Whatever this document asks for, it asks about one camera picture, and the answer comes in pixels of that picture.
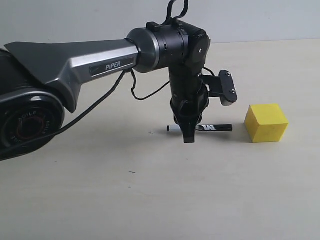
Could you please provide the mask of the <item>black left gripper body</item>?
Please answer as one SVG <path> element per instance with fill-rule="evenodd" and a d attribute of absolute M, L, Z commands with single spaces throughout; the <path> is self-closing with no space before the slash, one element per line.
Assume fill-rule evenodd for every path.
<path fill-rule="evenodd" d="M 178 76 L 171 74 L 170 106 L 174 122 L 178 125 L 190 122 L 193 118 L 200 123 L 202 113 L 209 105 L 209 92 L 201 75 Z"/>

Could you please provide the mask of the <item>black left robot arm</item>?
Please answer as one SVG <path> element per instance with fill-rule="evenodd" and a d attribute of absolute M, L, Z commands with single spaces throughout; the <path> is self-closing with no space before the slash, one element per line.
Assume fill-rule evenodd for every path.
<path fill-rule="evenodd" d="M 149 22 L 126 38 L 89 42 L 16 41 L 0 51 L 0 158 L 39 150 L 68 129 L 82 86 L 119 73 L 167 69 L 170 106 L 185 143 L 209 104 L 202 70 L 210 47 L 205 30 L 179 20 Z"/>

